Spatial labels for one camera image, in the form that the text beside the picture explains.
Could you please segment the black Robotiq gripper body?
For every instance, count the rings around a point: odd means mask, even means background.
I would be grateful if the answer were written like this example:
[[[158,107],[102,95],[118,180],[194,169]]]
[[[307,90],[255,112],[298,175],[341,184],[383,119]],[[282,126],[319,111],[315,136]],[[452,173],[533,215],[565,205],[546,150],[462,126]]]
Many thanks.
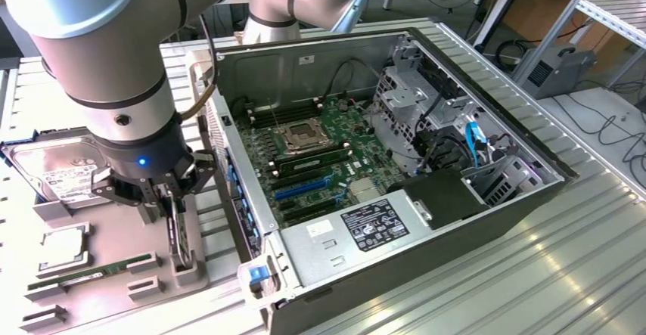
[[[107,163],[121,176],[139,180],[170,172],[185,173],[194,158],[181,123],[181,116],[174,115],[155,134],[135,141],[111,141],[95,136]]]

